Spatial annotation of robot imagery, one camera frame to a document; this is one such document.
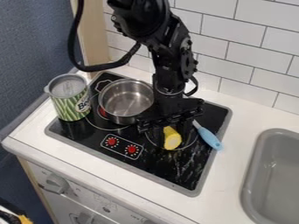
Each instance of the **blue brush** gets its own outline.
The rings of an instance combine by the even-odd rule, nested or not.
[[[208,129],[202,127],[197,121],[193,122],[193,126],[198,130],[199,135],[204,141],[210,145],[214,150],[221,151],[223,145],[218,138]]]

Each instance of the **metal can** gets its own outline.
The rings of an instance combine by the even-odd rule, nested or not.
[[[86,80],[77,74],[62,74],[45,87],[50,95],[58,117],[66,122],[75,122],[90,113]]]

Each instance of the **stainless steel pot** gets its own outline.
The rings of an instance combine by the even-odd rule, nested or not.
[[[99,104],[114,123],[130,125],[136,117],[154,103],[152,87],[139,80],[117,80],[100,93]]]

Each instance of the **white subway tile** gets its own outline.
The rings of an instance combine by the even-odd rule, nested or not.
[[[176,7],[225,18],[233,18],[237,0],[177,0]]]
[[[195,53],[202,53],[221,59],[225,58],[227,41],[216,38],[208,38],[197,34],[191,34],[191,39],[194,43],[192,50]]]
[[[299,77],[299,57],[294,57],[288,74]]]
[[[125,51],[121,51],[121,50],[109,47],[109,56],[110,56],[110,59],[113,60],[113,61],[121,59],[122,56],[125,55],[125,54],[126,54]]]
[[[295,4],[299,5],[298,0],[276,0],[277,3],[284,3],[284,4]]]
[[[283,3],[239,0],[236,19],[299,31],[299,7]]]
[[[175,0],[169,0],[169,2],[170,2],[170,7],[175,7],[175,5],[174,5],[174,1],[175,1]]]
[[[107,4],[107,0],[104,0],[104,1],[103,1],[103,9],[104,9],[104,12],[106,12],[106,13],[110,13],[110,14],[113,13],[113,10],[112,10],[111,7]]]
[[[171,9],[171,11],[182,19],[190,32],[199,33],[202,14],[178,9]]]
[[[114,23],[111,21],[111,15],[104,13],[104,19],[105,19],[106,30],[111,32],[116,32]]]
[[[283,53],[299,55],[299,33],[267,28],[262,46]]]
[[[249,82],[253,68],[232,63],[222,59],[214,59],[199,55],[198,70],[203,73],[215,74],[227,79]]]
[[[198,80],[200,90],[218,91],[220,77],[207,73],[195,73],[194,77]]]
[[[292,56],[248,45],[231,43],[227,59],[278,73],[286,73]]]
[[[123,51],[129,51],[129,49],[135,44],[135,41],[131,38],[123,37],[121,34],[107,31],[107,38],[108,38],[108,45],[112,46],[114,48],[123,50]],[[137,54],[143,55],[148,57],[149,51],[148,49],[143,45],[140,50],[137,52]]]
[[[257,24],[204,15],[202,34],[252,46],[260,46],[265,29],[265,26]]]
[[[233,80],[223,79],[221,81],[220,93],[232,95],[241,99],[257,102],[272,107],[277,93],[260,87],[253,87]]]
[[[253,85],[272,89],[287,95],[299,96],[299,79],[284,74],[255,69]]]
[[[134,55],[129,62],[129,65],[152,74],[155,72],[152,59],[143,56]]]
[[[299,98],[286,94],[279,94],[275,108],[299,115]]]

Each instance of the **gray sink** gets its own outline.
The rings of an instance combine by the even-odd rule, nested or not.
[[[299,223],[299,134],[270,129],[260,135],[241,203],[255,223]]]

